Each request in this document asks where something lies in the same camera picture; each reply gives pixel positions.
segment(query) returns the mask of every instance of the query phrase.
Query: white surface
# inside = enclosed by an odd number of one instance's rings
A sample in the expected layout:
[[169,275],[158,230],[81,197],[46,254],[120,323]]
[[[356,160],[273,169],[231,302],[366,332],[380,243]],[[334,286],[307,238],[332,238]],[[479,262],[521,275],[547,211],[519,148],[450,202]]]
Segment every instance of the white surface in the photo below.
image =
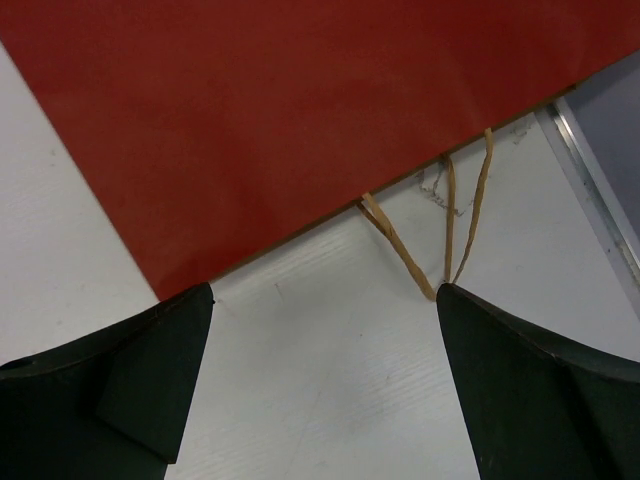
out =
[[[1,362],[154,299],[5,56],[0,85]],[[465,212],[457,261],[483,153],[478,143],[456,155]],[[436,176],[432,167],[423,181],[378,197],[434,282],[444,211],[424,190]],[[436,191],[444,187],[442,179]],[[498,135],[461,284],[561,334],[640,359],[640,323],[532,117]],[[179,463],[167,478],[477,478],[435,305],[355,210],[214,291]]]

